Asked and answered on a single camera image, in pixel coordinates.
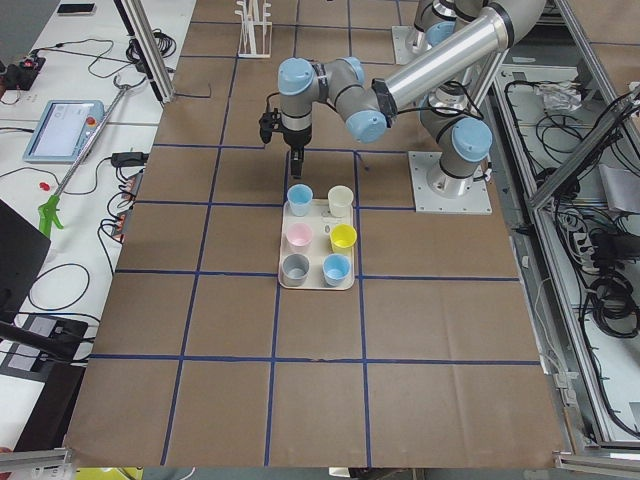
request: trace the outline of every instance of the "white rack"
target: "white rack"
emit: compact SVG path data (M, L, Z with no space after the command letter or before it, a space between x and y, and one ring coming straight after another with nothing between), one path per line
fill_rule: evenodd
M272 24L267 19L271 17L268 9L270 3L258 0L237 0L236 5L241 10L235 14L242 19L238 56L242 58L270 58Z

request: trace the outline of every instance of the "tablet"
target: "tablet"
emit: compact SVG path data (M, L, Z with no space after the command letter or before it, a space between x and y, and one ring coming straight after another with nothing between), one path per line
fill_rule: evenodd
M23 158L29 163L73 163L104 117L99 100L47 103Z

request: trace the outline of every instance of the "blue cup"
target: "blue cup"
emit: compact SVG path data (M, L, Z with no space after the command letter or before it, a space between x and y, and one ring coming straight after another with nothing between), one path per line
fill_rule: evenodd
M289 200L291 213L296 217L304 217L309 213L309 209L311 208L313 191L308 185L299 183L289 188L287 191L287 200Z
M324 281L332 287L339 286L347 278L350 271L351 262L347 257L339 253L329 255L322 263Z

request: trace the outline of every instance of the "cup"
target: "cup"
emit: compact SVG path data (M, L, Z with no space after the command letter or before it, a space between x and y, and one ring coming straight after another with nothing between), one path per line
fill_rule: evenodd
M306 223L293 223L287 228L285 237L292 251L304 253L309 249L311 240L313 240L313 229Z
M353 203L353 192L349 187L336 185L327 195L329 199L329 211L334 217L342 218L349 216L351 204Z
M308 185L302 183L293 185L287 190L287 200L289 200L291 213L296 217L304 217L311 208L313 191Z
M351 262L344 255L333 253L322 262L324 281L331 287L338 287L351 271Z
M341 223L336 225L331 233L329 233L329 239L331 240L331 250L333 253L341 253L342 255L349 255L351 248L355 245L358 239L356 229L351 225Z
M299 287L307 279L309 259L300 253L289 255L282 262L282 283L287 287Z

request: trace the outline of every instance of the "phone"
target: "phone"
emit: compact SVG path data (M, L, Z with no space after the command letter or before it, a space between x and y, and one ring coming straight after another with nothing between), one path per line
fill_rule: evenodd
M95 3L61 3L58 15L93 15L96 11Z

